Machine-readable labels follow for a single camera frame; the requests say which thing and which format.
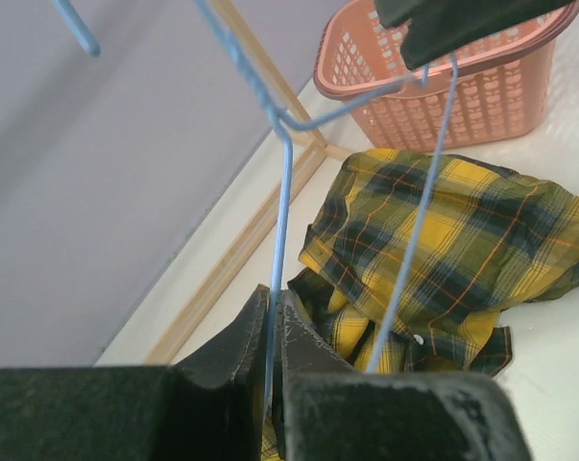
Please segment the yellow black plaid shirt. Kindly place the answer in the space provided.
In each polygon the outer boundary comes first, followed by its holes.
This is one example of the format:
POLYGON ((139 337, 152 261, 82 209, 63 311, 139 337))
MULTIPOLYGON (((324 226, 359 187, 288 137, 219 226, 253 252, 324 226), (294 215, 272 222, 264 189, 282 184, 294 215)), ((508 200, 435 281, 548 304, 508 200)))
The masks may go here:
POLYGON ((307 228, 302 271, 288 287, 307 322, 358 370, 371 358, 416 223, 422 230, 380 374, 496 376, 513 357, 500 313, 579 287, 579 196, 559 184, 459 155, 355 153, 307 228))

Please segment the blue wire hanger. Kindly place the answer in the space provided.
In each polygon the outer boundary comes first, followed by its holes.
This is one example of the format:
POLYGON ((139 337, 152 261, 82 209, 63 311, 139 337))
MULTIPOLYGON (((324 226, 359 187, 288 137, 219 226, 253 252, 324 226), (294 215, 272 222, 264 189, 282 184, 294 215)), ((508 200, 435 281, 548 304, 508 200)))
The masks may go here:
MULTIPOLYGON (((99 57, 101 55, 101 46, 98 40, 90 32, 89 28, 84 23, 83 19, 71 4, 71 2, 51 2, 83 50, 93 58, 99 57)), ((262 231, 263 236, 265 236, 272 228, 272 224, 266 224, 267 221, 264 222, 264 218, 274 218, 276 220, 274 223, 276 224, 276 237, 273 253, 271 287, 269 301, 266 307, 266 366, 263 398, 264 409, 262 410, 263 416, 265 418, 268 412, 268 408, 272 403, 273 396, 273 374, 275 368, 274 354, 275 341, 277 339, 277 334, 275 333, 276 315, 281 294, 289 207, 293 200, 293 146, 294 143, 298 140, 294 136, 294 133, 310 132, 316 134, 319 127, 323 126, 324 124, 327 124, 346 115, 353 109, 365 106, 374 99, 391 93, 392 90, 399 89, 403 84, 421 82, 420 85, 426 85, 431 73, 430 64, 423 67, 422 74, 420 76, 421 80, 419 80, 415 75, 407 74, 407 76, 404 76, 399 80, 393 81, 379 89, 372 90, 365 93, 365 95, 359 96, 345 107, 335 109, 329 113, 321 115, 318 118, 311 119, 307 116, 307 114, 304 115, 300 112, 300 110, 302 110, 304 113, 306 113, 305 108, 301 105, 295 93, 293 93, 291 89, 286 89, 285 87, 281 88, 281 86, 285 85, 286 82, 279 74, 276 65, 270 61, 270 57, 268 56, 267 52, 265 52, 265 50, 262 48, 258 39, 253 34, 253 31, 247 25, 244 18, 233 6, 233 4, 230 1, 195 1, 195 3, 214 35, 217 36, 218 40, 230 55, 235 68, 243 75, 245 81, 252 88, 253 93, 257 97, 259 105, 266 112, 273 132, 282 143, 283 148, 280 182, 275 191, 270 196, 272 202, 268 203, 270 202, 268 200, 268 202, 265 202, 264 205, 260 207, 259 211, 263 212, 263 217, 258 217, 261 213, 256 214, 253 216, 250 222, 250 224, 254 223, 256 231, 262 231), (286 110, 279 107, 273 101, 272 96, 269 94, 268 87, 261 79, 260 72, 267 72, 269 75, 271 75, 268 80, 272 79, 271 82, 276 85, 275 87, 277 87, 277 92, 282 93, 281 96, 285 98, 283 101, 285 101, 287 108, 289 108, 292 113, 300 112, 301 119, 296 119, 292 115, 288 114, 286 110)), ((391 325, 393 315, 396 313, 398 307, 400 292, 403 289, 408 277, 408 268, 416 249, 419 232, 422 229, 422 221, 424 219, 427 200, 429 198, 429 195, 427 194, 430 194, 433 190, 434 178, 436 176, 435 168, 438 165, 441 156, 444 136, 448 122, 450 120, 451 107, 459 81, 459 64, 455 52, 451 52, 449 54, 449 60, 451 63, 452 77, 449 84, 449 97, 446 102, 442 125, 439 130, 434 149, 434 160, 427 173, 425 189, 421 197, 420 205, 418 207, 415 229, 413 230, 411 239, 409 240, 407 253, 405 254, 404 260, 401 262, 397 285, 393 291, 392 298, 389 301, 389 305, 383 319, 383 326, 385 328, 391 325)), ((240 238, 236 241, 237 243, 234 242, 234 244, 231 244, 232 246, 228 249, 228 255, 223 256, 223 261, 227 259, 229 262, 232 262, 232 258, 238 258, 238 256, 244 256, 246 259, 251 257, 254 250, 248 250, 247 244, 253 243, 256 247, 261 243, 263 237, 257 237, 259 240, 256 240, 254 231, 252 232, 251 237, 248 236, 248 233, 249 232, 246 230, 246 228, 244 228, 240 234, 240 238)))

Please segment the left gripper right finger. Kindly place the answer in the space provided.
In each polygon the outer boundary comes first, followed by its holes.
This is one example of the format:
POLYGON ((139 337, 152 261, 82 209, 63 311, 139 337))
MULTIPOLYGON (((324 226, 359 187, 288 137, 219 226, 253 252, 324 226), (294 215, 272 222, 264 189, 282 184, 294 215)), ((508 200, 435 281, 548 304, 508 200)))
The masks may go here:
POLYGON ((358 372, 288 290, 277 308, 272 418, 284 460, 529 460, 513 405, 474 373, 358 372))

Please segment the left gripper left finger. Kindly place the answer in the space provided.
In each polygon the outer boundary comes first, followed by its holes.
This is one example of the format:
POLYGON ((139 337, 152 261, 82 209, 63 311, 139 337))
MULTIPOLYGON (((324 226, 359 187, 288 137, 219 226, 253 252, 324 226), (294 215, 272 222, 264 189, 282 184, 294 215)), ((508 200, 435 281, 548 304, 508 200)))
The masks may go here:
POLYGON ((174 365, 0 369, 0 460, 256 460, 269 291, 174 365))

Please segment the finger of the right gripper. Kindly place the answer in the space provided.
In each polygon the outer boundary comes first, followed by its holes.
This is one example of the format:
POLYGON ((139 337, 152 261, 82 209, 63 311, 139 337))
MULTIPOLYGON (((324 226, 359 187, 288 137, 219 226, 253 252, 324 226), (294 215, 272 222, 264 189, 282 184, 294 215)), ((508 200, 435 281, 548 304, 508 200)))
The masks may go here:
POLYGON ((566 0, 406 1, 410 24, 400 52, 405 66, 414 70, 568 4, 566 0))
POLYGON ((374 7, 384 28, 410 26, 459 28, 462 2, 448 0, 375 0, 374 7))

